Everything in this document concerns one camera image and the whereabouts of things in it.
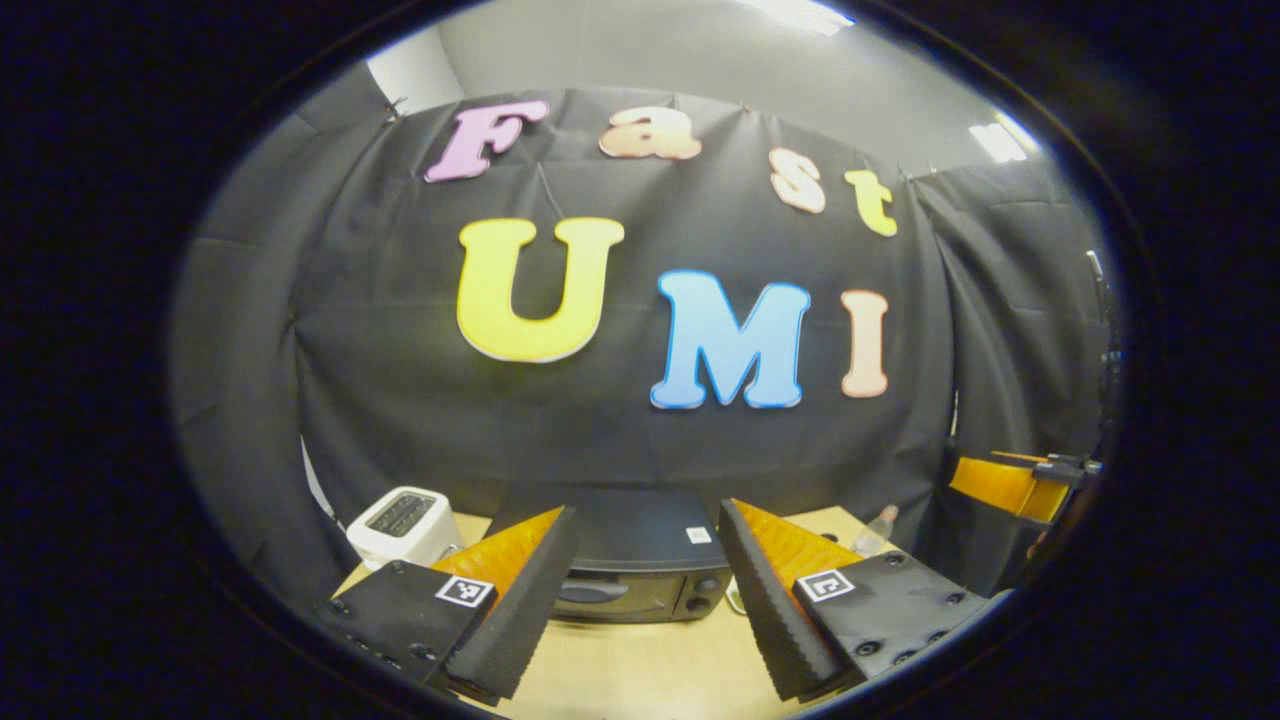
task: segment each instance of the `wooden table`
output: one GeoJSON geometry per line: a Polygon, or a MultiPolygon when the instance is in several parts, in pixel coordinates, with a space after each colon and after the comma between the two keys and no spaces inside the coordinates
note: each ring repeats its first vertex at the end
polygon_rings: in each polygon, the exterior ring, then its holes
{"type": "MultiPolygon", "coordinates": [[[[484,537],[490,521],[461,512],[454,518],[468,546],[484,537]]],[[[832,533],[846,547],[863,529],[841,507],[787,520],[832,533]]],[[[369,570],[357,566],[334,594],[366,577],[369,570]]],[[[512,700],[497,708],[462,700],[512,720],[774,720],[827,698],[780,701],[746,616],[724,600],[689,623],[550,620],[512,700]]]]}

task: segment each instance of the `blue letter m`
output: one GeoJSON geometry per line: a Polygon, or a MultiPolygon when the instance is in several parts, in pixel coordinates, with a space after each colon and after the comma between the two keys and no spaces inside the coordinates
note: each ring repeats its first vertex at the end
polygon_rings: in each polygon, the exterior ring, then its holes
{"type": "Polygon", "coordinates": [[[691,409],[703,404],[707,391],[698,384],[699,356],[707,363],[721,405],[733,402],[751,365],[756,365],[755,380],[742,393],[748,405],[791,407],[800,402],[796,356],[800,319],[809,309],[804,288],[769,283],[741,328],[724,288],[709,273],[663,273],[658,291],[671,301],[671,346],[667,377],[649,393],[654,406],[691,409]]]}

